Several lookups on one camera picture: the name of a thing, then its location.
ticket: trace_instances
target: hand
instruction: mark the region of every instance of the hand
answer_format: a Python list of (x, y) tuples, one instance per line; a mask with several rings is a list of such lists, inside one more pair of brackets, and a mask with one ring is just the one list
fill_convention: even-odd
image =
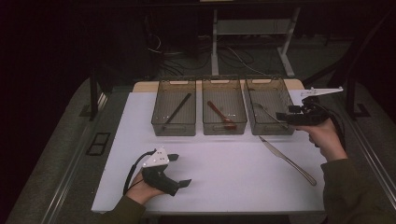
[(320, 147), (320, 153), (327, 161), (346, 159), (347, 154), (341, 145), (334, 124), (326, 119), (317, 126), (294, 126), (296, 130), (309, 133), (309, 141)]
[(151, 198), (163, 194), (162, 191), (153, 188), (143, 180), (141, 170), (132, 181), (131, 186), (132, 187), (128, 189), (125, 196), (140, 204), (145, 204)]

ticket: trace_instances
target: person's right hand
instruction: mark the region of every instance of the person's right hand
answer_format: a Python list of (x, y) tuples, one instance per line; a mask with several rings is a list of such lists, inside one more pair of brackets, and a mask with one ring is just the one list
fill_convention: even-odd
[(326, 119), (317, 126), (294, 126), (294, 128), (308, 132), (309, 140), (320, 147), (320, 153), (327, 161), (347, 158), (331, 119)]

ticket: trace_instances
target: spoon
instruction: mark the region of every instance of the spoon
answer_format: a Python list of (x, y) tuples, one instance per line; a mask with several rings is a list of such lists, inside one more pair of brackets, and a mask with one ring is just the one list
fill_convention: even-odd
[(279, 121), (277, 118), (275, 118), (272, 114), (270, 114), (270, 112), (268, 112), (268, 110), (265, 109), (265, 107), (262, 104), (259, 103), (253, 103), (253, 105), (258, 106), (259, 108), (261, 108), (263, 111), (265, 111), (265, 113), (270, 116), (272, 119), (276, 120), (276, 122), (281, 123), (281, 121)]
[(224, 126), (225, 129), (236, 130), (235, 123), (231, 119), (225, 117), (211, 101), (207, 101), (207, 104), (210, 106), (210, 108), (212, 108), (221, 117), (223, 123), (227, 123)]

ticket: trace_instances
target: metal frame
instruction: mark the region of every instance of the metal frame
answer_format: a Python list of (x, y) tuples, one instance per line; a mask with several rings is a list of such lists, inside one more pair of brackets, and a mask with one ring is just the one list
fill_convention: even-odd
[[(277, 48), (278, 55), (282, 64), (285, 68), (286, 75), (288, 77), (295, 77), (293, 69), (291, 68), (290, 61), (287, 56), (288, 48), (290, 45), (291, 38), (293, 36), (294, 28), (297, 23), (298, 15), (300, 13), (300, 8), (297, 7), (293, 11), (293, 15), (290, 20), (281, 20), (287, 21), (289, 23), (288, 28), (285, 32), (276, 32), (277, 34), (286, 34), (286, 39), (282, 47)], [(267, 22), (272, 23), (272, 20), (255, 20), (249, 21), (249, 23), (253, 23), (251, 28), (247, 28), (243, 24), (245, 21), (218, 21), (218, 11), (214, 9), (213, 13), (213, 36), (212, 36), (212, 76), (217, 76), (219, 74), (219, 60), (218, 60), (218, 35), (259, 35), (259, 34), (271, 34), (274, 35), (274, 32), (267, 31), (265, 27), (257, 27), (258, 24), (265, 24)]]
[(47, 208), (47, 211), (40, 223), (54, 223), (58, 214), (62, 209), (62, 205), (64, 204), (64, 200), (66, 199), (67, 193), (73, 183), (73, 180), (77, 174), (78, 166), (82, 157), (85, 153), (85, 148), (89, 145), (89, 141), (92, 139), (93, 133), (96, 129), (97, 122), (101, 116), (101, 112), (105, 107), (107, 102), (107, 97), (102, 93), (99, 97), (99, 101), (95, 102), (98, 108), (98, 117), (93, 122), (89, 122), (87, 127), (85, 127), (80, 140), (78, 141), (78, 145), (76, 146), (76, 150), (73, 154), (73, 158), (70, 160), (64, 176), (62, 177), (61, 182), (58, 185), (58, 188), (55, 190), (55, 193), (52, 197), (52, 201)]
[[(343, 103), (341, 96), (338, 96), (337, 99), (338, 106), (343, 108)], [(357, 123), (356, 120), (350, 119), (350, 115), (344, 109), (341, 110), (342, 117), (347, 121), (349, 126), (351, 127), (353, 133), (358, 138), (359, 143), (361, 143), (361, 152), (366, 158), (367, 162), (369, 163), (370, 167), (375, 174), (376, 179), (378, 180), (379, 184), (381, 185), (382, 189), (384, 190), (385, 194), (387, 195), (390, 203), (392, 204), (393, 208), (396, 210), (396, 185), (393, 182), (392, 178), (389, 176), (387, 170), (382, 165), (379, 158), (376, 156), (375, 151), (373, 150), (372, 146), (370, 145), (367, 138), (364, 136), (361, 127)]]

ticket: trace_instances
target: sleeve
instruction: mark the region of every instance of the sleeve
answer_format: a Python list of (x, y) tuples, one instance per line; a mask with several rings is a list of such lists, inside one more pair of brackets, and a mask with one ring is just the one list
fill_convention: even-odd
[(101, 215), (99, 224), (137, 224), (145, 211), (146, 208), (142, 204), (122, 196), (112, 211)]
[(375, 206), (377, 189), (358, 175), (351, 160), (321, 165), (325, 187), (323, 202), (329, 223), (396, 223), (394, 217)]

